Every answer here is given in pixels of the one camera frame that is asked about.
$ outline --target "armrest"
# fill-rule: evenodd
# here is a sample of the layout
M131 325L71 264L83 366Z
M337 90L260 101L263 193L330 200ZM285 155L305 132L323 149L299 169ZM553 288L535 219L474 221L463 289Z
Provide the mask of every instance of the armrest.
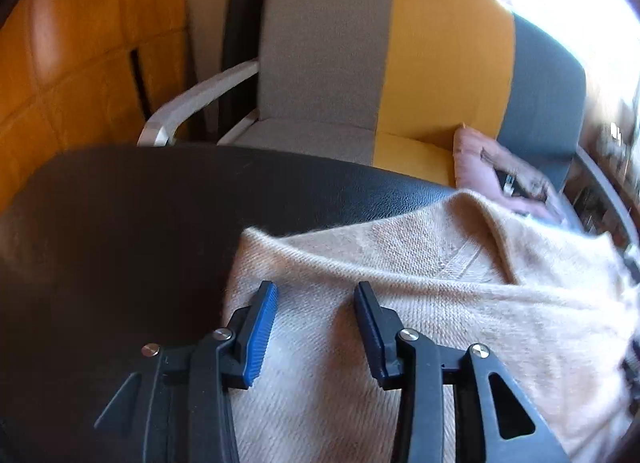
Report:
M580 166L589 174L591 180L595 182L600 194L604 197L607 205L617 214L620 224L625 231L626 237L630 244L638 245L638 230L631 216L626 210L625 204L620 196L613 188L607 177L602 173L596 162L586 153L586 151L578 146L575 151L575 159L578 160Z
M138 138L138 145L163 146L173 143L175 131L182 122L257 72L257 60L242 62L176 96L148 119Z

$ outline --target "beige knit sweater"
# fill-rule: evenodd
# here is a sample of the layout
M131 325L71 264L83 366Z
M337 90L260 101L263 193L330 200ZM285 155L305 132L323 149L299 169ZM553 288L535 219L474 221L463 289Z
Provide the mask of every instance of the beige knit sweater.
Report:
M550 228L458 192L284 239L246 230L225 319L263 279L280 300L261 376L232 395L243 462L389 461L399 391L369 374L351 302L358 281L441 345L489 345L574 461L599 461L626 428L619 365L638 310L608 235ZM445 412L452 462L450 399Z

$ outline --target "black leather surface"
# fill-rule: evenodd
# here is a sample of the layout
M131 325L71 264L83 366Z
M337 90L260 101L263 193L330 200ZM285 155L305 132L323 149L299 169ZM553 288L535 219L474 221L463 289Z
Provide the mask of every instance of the black leather surface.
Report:
M375 168L238 147L105 148L46 164L0 216L0 418L27 462L139 462L92 424L140 348L220 323L247 226L270 234L401 214L450 189ZM144 387L143 395L149 389Z

